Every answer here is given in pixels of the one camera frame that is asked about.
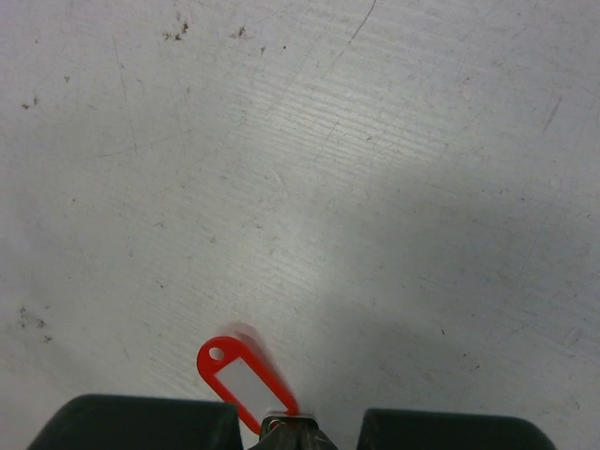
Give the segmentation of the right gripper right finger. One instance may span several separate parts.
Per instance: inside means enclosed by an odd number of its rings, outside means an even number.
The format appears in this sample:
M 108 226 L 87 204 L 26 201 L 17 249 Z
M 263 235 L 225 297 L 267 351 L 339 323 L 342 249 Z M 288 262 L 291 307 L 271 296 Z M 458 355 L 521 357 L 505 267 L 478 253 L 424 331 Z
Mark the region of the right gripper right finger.
M 554 449 L 536 425 L 517 417 L 369 409 L 358 449 Z

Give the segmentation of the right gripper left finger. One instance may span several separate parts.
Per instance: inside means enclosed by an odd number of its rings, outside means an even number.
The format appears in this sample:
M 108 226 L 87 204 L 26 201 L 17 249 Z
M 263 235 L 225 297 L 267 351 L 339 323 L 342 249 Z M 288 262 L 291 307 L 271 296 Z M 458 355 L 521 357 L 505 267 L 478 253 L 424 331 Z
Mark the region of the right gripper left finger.
M 82 395 L 39 432 L 41 449 L 241 449 L 236 401 Z

